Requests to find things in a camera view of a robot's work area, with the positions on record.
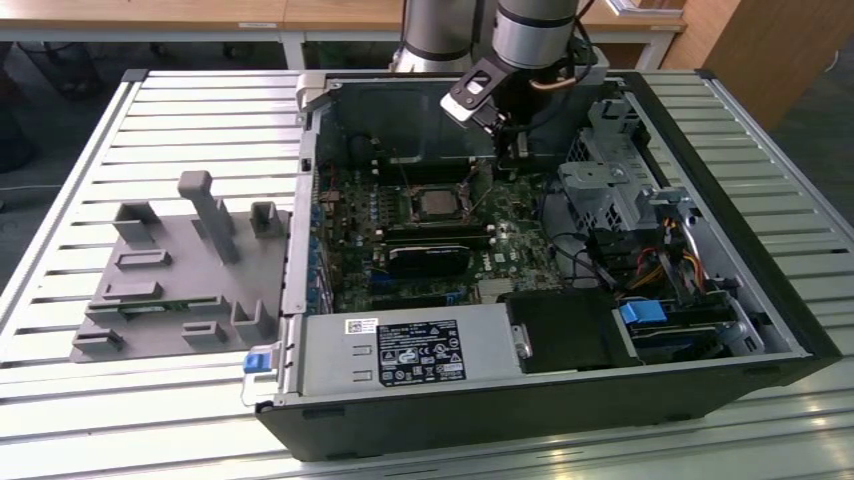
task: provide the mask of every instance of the white sticker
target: white sticker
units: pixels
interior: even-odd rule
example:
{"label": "white sticker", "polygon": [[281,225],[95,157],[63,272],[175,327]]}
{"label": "white sticker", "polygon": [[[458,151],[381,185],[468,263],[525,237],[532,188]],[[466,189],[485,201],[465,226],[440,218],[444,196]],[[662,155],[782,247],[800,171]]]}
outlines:
{"label": "white sticker", "polygon": [[377,318],[349,318],[345,322],[345,333],[377,333]]}
{"label": "white sticker", "polygon": [[278,23],[259,23],[259,22],[247,22],[239,23],[238,26],[241,28],[279,28]]}

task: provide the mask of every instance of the motherboard chip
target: motherboard chip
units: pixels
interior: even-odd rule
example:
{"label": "motherboard chip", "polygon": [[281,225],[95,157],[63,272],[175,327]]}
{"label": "motherboard chip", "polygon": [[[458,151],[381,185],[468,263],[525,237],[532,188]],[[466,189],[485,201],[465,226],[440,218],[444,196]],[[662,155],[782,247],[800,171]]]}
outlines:
{"label": "motherboard chip", "polygon": [[425,190],[418,195],[422,220],[453,218],[460,212],[460,201],[453,190]]}

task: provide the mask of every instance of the wooden cabinet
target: wooden cabinet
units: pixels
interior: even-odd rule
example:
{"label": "wooden cabinet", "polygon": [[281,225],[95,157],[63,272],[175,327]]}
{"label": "wooden cabinet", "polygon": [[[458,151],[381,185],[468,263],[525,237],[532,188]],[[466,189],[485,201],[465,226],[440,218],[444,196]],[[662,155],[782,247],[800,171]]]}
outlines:
{"label": "wooden cabinet", "polygon": [[688,0],[682,18],[662,68],[712,70],[773,129],[854,33],[854,1]]}

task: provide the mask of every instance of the barcode sticker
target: barcode sticker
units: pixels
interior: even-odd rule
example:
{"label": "barcode sticker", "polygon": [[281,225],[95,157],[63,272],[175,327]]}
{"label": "barcode sticker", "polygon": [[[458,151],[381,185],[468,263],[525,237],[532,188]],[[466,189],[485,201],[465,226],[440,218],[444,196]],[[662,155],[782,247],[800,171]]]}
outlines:
{"label": "barcode sticker", "polygon": [[349,318],[345,322],[345,333],[347,335],[377,333],[377,323],[377,318]]}

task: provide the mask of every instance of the wooden table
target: wooden table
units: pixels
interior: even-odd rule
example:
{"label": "wooden table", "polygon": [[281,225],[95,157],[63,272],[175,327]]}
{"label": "wooden table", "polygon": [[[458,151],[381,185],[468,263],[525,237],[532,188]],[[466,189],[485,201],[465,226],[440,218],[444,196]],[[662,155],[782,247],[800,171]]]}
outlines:
{"label": "wooden table", "polygon": [[[282,37],[289,68],[306,68],[302,47],[309,41],[399,41],[402,10],[404,0],[289,0]],[[640,45],[637,68],[646,70],[658,68],[686,24],[676,18],[618,17],[597,0],[585,26],[600,45]]]}
{"label": "wooden table", "polygon": [[0,40],[279,41],[287,0],[0,0]]}

